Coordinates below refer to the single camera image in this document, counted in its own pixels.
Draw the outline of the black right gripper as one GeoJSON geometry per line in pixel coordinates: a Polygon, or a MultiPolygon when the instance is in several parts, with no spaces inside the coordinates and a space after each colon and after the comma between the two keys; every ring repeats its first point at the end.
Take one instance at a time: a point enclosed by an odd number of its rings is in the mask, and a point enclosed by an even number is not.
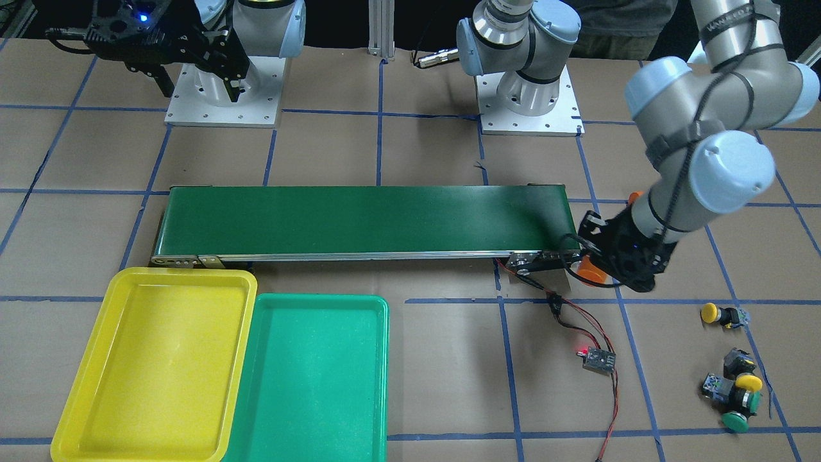
{"type": "Polygon", "coordinates": [[[192,64],[217,76],[230,97],[241,95],[250,69],[231,24],[208,29],[194,1],[96,1],[84,44],[99,58],[153,77],[166,97],[175,89],[167,64],[192,64]]]}

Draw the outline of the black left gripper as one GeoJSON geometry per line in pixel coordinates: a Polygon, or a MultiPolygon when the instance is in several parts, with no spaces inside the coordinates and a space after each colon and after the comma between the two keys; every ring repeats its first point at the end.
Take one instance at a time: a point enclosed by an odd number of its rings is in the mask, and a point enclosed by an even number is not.
{"type": "Polygon", "coordinates": [[[631,209],[607,220],[588,210],[578,235],[589,243],[593,265],[637,293],[654,289],[655,275],[665,272],[675,250],[675,243],[664,243],[658,233],[646,237],[634,224],[631,209]]]}

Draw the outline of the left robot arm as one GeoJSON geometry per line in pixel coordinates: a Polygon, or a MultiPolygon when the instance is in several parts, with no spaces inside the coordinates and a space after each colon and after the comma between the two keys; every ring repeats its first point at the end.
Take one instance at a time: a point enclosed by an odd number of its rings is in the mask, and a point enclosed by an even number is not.
{"type": "MultiPolygon", "coordinates": [[[[751,131],[795,122],[818,99],[818,76],[786,56],[776,4],[691,5],[710,73],[666,56],[624,91],[659,180],[612,219],[587,213],[574,236],[593,265],[639,293],[654,288],[686,234],[772,184],[774,158],[751,131]]],[[[560,1],[482,1],[459,21],[455,43],[467,75],[501,74],[502,108],[535,118],[557,104],[579,32],[579,15],[560,1]]]]}

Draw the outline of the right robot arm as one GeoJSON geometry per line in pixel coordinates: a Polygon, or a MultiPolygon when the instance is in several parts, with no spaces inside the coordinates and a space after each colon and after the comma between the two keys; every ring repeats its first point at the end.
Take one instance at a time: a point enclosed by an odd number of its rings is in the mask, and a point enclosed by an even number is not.
{"type": "Polygon", "coordinates": [[[293,58],[305,40],[303,1],[220,1],[204,21],[194,1],[95,1],[81,41],[99,58],[123,62],[155,81],[162,94],[175,85],[166,65],[193,65],[214,76],[230,103],[249,82],[253,56],[293,58]]]}

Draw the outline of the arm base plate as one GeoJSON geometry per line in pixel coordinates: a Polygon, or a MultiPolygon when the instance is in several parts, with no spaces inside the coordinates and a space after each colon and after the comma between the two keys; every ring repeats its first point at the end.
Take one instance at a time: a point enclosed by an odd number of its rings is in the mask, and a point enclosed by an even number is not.
{"type": "Polygon", "coordinates": [[[575,137],[586,132],[567,67],[557,81],[536,84],[515,71],[475,77],[485,135],[575,137]]]}
{"type": "Polygon", "coordinates": [[[248,76],[237,87],[238,100],[232,102],[217,76],[184,64],[164,122],[205,128],[276,128],[288,65],[288,58],[252,56],[248,76]]]}

